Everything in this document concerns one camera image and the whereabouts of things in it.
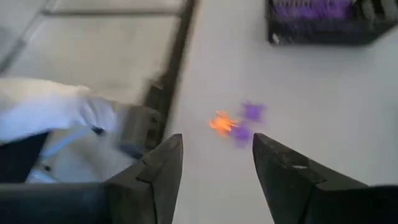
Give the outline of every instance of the purple item in tray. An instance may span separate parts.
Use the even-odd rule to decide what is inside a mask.
[[[261,121],[261,114],[266,108],[264,105],[244,103],[244,117],[252,121]]]
[[[283,19],[345,19],[350,0],[274,1],[278,17]]]

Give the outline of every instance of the purple object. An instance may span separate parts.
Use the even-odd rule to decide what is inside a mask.
[[[236,143],[239,146],[244,146],[249,142],[250,138],[253,136],[253,133],[248,128],[246,122],[242,122],[238,125],[238,127],[232,128],[232,137],[235,138]]]
[[[284,19],[346,19],[350,5],[350,0],[274,0],[276,14]]]
[[[257,105],[251,103],[245,103],[244,106],[244,117],[252,121],[261,121],[262,111],[265,110],[264,105]]]

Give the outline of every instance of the black container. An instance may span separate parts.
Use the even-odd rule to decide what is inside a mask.
[[[182,135],[102,183],[0,184],[1,224],[172,224]]]
[[[305,12],[308,9],[311,13],[314,11],[313,4],[322,2],[327,7],[333,7],[341,1],[343,0],[266,0],[268,41],[274,45],[366,45],[397,24],[398,13],[394,10],[384,12],[386,6],[380,0],[350,2],[345,7],[340,7],[340,14],[344,14],[340,17],[300,16],[285,10],[286,7],[295,10],[306,7]],[[397,7],[395,0],[388,4],[391,4],[390,8]]]

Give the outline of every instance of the white surface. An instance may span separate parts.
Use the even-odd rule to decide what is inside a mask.
[[[367,184],[398,183],[397,32],[360,49],[271,47],[262,2],[201,1],[169,127],[184,144],[174,223],[273,223],[251,145],[208,127],[247,100],[269,107],[253,131]]]
[[[0,26],[0,72],[2,72],[3,63],[14,49],[17,40],[18,37],[13,35],[9,29]]]
[[[45,2],[46,0],[1,0],[0,26],[10,30],[14,36],[21,35]]]
[[[44,19],[6,75],[84,85],[139,103],[167,66],[177,26],[172,16]]]
[[[52,0],[51,11],[159,11],[180,12],[186,0]]]

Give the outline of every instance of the white table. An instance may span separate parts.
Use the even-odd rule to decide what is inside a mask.
[[[50,0],[52,12],[162,12],[178,14],[185,0]]]
[[[261,0],[202,0],[169,134],[182,133],[174,223],[273,223],[251,145],[208,121],[265,103],[254,125],[282,144],[369,185],[398,183],[398,33],[364,48],[271,47]]]
[[[46,0],[0,1],[0,73],[3,61],[14,53],[21,34]]]

